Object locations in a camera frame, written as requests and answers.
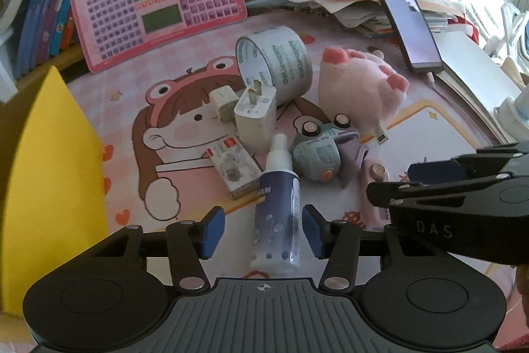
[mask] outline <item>white charger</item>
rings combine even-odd
[[[250,154],[266,154],[276,133],[276,88],[253,82],[235,106],[235,123],[239,140]]]
[[[212,90],[209,97],[213,110],[222,123],[234,120],[233,110],[239,102],[239,97],[229,85]]]

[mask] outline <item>green lcd screen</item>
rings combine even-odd
[[[173,24],[177,24],[182,21],[182,17],[180,16],[180,11],[178,10],[177,5],[171,5],[170,7],[153,11],[152,13],[145,14],[141,18],[143,20],[145,33],[147,34],[150,34],[151,32],[154,32],[158,29],[163,29],[164,27],[173,26]]]

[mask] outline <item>phone screen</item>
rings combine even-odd
[[[441,56],[416,0],[381,0],[412,69],[440,72]]]

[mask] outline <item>yellow folder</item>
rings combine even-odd
[[[0,110],[0,292],[22,315],[38,279],[108,234],[102,144],[55,67]]]

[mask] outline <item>pink toy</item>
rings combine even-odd
[[[409,82],[369,53],[327,47],[319,72],[319,106],[328,118],[346,114],[361,133],[388,123],[406,98]]]

